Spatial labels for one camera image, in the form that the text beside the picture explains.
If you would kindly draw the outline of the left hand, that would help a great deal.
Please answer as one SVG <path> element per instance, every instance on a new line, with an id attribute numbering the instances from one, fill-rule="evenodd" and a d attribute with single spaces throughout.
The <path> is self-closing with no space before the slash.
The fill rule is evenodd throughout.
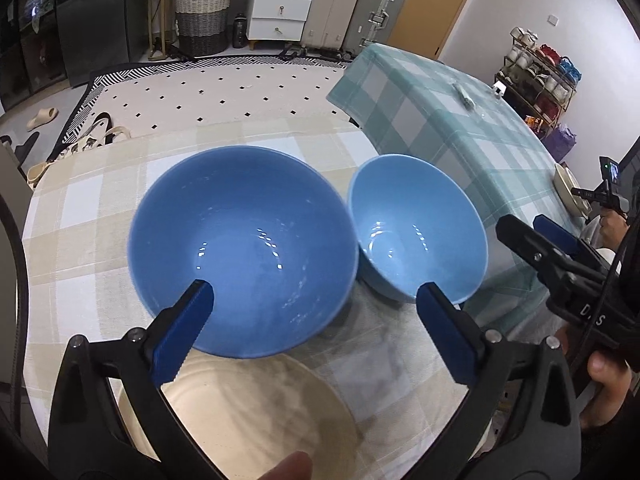
<path id="1" fill-rule="evenodd" d="M 285 457 L 282 462 L 265 472 L 259 480 L 310 480 L 312 477 L 312 460 L 302 451 Z"/>

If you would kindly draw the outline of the right hand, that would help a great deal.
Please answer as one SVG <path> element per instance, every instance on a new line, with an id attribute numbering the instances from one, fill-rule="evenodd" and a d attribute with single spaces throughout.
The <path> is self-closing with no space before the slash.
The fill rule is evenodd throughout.
<path id="1" fill-rule="evenodd" d="M 623 406 L 632 381 L 632 371 L 625 361 L 601 351 L 589 357 L 587 372 L 600 391 L 580 413 L 582 430 L 610 422 Z"/>

